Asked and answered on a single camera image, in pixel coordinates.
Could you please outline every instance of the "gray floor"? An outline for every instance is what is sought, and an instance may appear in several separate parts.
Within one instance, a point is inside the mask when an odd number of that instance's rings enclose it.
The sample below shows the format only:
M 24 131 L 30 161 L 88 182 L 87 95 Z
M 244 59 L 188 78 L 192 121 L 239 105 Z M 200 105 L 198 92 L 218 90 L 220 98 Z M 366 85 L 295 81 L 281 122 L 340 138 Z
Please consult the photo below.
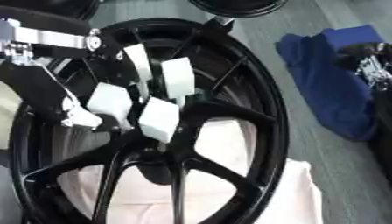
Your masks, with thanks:
M 371 24 L 392 41 L 390 0 L 289 0 L 265 17 L 236 21 L 233 35 L 247 45 L 274 75 L 290 111 L 290 156 L 312 164 L 323 192 L 326 224 L 392 222 L 392 193 L 362 143 L 352 143 L 321 127 L 299 94 L 274 43 L 286 33 L 312 35 L 325 28 Z M 172 17 L 203 22 L 210 18 L 186 0 L 106 2 L 92 24 L 110 25 L 133 18 Z

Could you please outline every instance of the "white block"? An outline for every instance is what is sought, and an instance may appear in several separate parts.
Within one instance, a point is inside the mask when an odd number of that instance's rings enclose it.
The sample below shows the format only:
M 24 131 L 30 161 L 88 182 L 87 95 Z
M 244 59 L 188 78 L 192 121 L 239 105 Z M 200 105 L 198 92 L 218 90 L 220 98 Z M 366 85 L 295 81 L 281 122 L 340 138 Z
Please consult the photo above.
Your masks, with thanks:
M 140 81 L 148 81 L 152 79 L 150 61 L 144 45 L 139 44 L 128 46 L 124 48 L 124 51 L 135 64 L 136 70 L 139 73 Z
M 139 124 L 145 136 L 168 144 L 179 125 L 179 106 L 151 97 L 139 118 Z
M 188 58 L 172 59 L 162 63 L 164 83 L 169 98 L 193 95 L 195 77 Z
M 113 116 L 120 127 L 129 127 L 127 115 L 132 104 L 126 88 L 100 82 L 90 97 L 87 108 L 93 113 Z

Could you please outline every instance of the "bolt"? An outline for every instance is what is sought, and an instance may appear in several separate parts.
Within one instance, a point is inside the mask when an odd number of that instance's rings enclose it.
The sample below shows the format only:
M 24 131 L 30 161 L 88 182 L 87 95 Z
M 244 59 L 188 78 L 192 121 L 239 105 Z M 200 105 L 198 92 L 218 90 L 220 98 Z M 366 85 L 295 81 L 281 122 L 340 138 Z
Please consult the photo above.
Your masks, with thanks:
M 88 37 L 86 38 L 86 42 L 88 50 L 92 52 L 98 49 L 102 43 L 101 39 L 98 37 Z
M 120 51 L 116 56 L 118 60 L 123 60 L 123 51 Z
M 100 31 L 100 29 L 97 29 L 97 28 L 91 29 L 91 31 L 89 33 L 90 36 L 96 36 L 96 35 L 99 35 L 99 34 L 101 34 L 101 31 Z

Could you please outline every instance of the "blue towel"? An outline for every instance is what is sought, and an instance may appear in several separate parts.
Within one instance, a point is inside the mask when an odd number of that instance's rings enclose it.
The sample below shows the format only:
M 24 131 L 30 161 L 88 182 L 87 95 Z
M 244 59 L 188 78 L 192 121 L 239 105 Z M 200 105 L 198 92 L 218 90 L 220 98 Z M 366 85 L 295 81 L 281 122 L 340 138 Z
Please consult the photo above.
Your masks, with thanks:
M 342 46 L 382 42 L 370 25 L 327 29 L 314 37 L 288 34 L 276 49 L 318 121 L 354 141 L 375 133 L 375 109 L 368 86 L 352 72 L 333 64 Z

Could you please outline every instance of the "black wheel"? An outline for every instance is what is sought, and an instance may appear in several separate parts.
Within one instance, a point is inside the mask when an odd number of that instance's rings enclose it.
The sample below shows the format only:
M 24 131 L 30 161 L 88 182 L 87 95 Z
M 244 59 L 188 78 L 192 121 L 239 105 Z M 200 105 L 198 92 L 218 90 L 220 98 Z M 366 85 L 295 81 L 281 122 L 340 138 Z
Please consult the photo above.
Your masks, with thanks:
M 288 0 L 190 0 L 214 15 L 229 18 L 252 18 L 280 9 Z
M 89 19 L 98 9 L 99 0 L 0 0 L 2 6 L 17 7 L 20 9 L 42 11 L 59 16 Z
M 184 183 L 190 170 L 212 174 L 236 188 L 233 198 L 201 223 L 256 220 L 277 187 L 287 156 L 289 127 L 284 102 L 266 68 L 245 46 L 224 32 L 202 30 L 202 24 L 169 18 L 133 20 L 104 29 L 123 46 L 143 43 L 154 75 L 159 75 L 162 60 L 183 56 L 191 60 L 199 93 L 188 99 L 178 131 L 165 150 L 135 128 L 123 135 L 101 133 L 95 138 L 103 143 L 82 151 L 81 140 L 92 133 L 62 128 L 22 104 L 10 137 L 10 169 L 17 196 L 31 220 L 105 223 L 116 182 L 133 166 L 151 182 L 171 185 L 176 224 L 184 223 Z M 50 68 L 81 102 L 88 99 L 97 82 L 113 80 L 113 74 L 104 73 L 89 59 L 55 61 Z M 159 81 L 151 83 L 151 89 L 153 95 L 162 95 Z M 137 95 L 132 88 L 129 92 Z M 137 114 L 129 120 L 133 122 Z M 245 176 L 194 149 L 203 124 L 222 117 L 240 120 L 253 149 Z M 63 173 L 89 165 L 104 167 L 92 220 L 66 196 L 61 180 Z

